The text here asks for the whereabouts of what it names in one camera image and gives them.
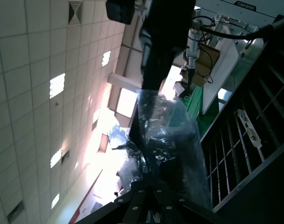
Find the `transparent plastic bag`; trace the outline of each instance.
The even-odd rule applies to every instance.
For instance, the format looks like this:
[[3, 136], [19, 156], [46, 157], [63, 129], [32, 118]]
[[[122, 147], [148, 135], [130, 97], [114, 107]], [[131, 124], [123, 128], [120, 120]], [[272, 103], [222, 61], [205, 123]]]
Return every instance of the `transparent plastic bag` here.
[[110, 143], [117, 142], [114, 138], [119, 137], [121, 146], [114, 148], [126, 149], [129, 157], [136, 159], [137, 166], [143, 164], [143, 168], [137, 168], [139, 172], [150, 172], [155, 179], [166, 182], [171, 190], [210, 208], [207, 172], [197, 123], [190, 119], [186, 107], [178, 98], [168, 100], [157, 91], [143, 90], [138, 93], [142, 148], [131, 142], [117, 126], [109, 135]]

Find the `cable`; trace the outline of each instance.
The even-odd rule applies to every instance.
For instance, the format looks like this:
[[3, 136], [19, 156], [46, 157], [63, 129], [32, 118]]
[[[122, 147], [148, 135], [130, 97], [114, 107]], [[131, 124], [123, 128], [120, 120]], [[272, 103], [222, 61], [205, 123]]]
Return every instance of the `cable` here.
[[225, 24], [231, 24], [231, 25], [233, 25], [233, 26], [242, 28], [243, 30], [246, 30], [246, 31], [249, 32], [249, 33], [253, 33], [253, 32], [251, 32], [251, 31], [245, 29], [244, 27], [242, 27], [242, 26], [240, 26], [240, 25], [237, 25], [237, 24], [235, 24], [235, 23], [233, 23], [233, 22], [225, 22], [225, 21], [216, 21], [216, 22], [225, 23]]

